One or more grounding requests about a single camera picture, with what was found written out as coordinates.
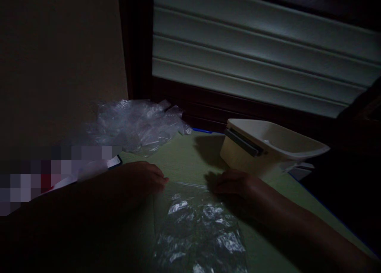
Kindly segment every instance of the pixelated area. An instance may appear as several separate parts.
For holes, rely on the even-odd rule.
[[[51,190],[89,162],[110,160],[120,152],[121,147],[112,146],[8,149],[9,160],[0,161],[0,216]]]

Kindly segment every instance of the blue edge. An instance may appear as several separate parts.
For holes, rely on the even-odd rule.
[[[208,130],[203,130],[203,129],[198,129],[198,128],[192,128],[194,131],[197,131],[197,132],[203,132],[203,133],[208,133],[208,134],[212,134],[214,133],[213,131],[208,131]],[[358,235],[356,233],[354,233],[345,223],[343,223],[328,207],[325,206],[324,203],[322,203],[316,196],[314,196],[303,184],[301,184],[297,179],[295,179],[310,195],[312,195],[319,203],[321,203],[325,209],[327,209],[338,221],[341,222],[341,224],[343,224],[355,237],[357,237],[362,243],[364,243],[364,245],[366,247],[368,247],[370,249],[370,251],[373,252],[374,255],[376,255],[379,259],[381,259],[381,257],[376,254],[373,249],[365,242],[363,241],[360,237],[358,237]]]

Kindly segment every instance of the plastic bag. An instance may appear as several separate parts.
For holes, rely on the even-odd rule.
[[[153,272],[247,272],[237,218],[202,186],[172,195],[160,223]]]
[[[166,100],[159,104],[150,100],[100,104],[97,121],[86,125],[87,136],[93,145],[122,146],[125,152],[151,156],[177,132],[192,132],[181,119],[183,111],[170,106]]]

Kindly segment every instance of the beige wall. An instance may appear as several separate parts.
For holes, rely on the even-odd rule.
[[[118,0],[0,0],[1,137],[49,145],[127,98]]]

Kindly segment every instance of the plastic bin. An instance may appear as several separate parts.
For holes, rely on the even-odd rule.
[[[262,120],[229,119],[221,157],[231,167],[266,180],[288,172],[327,145]]]

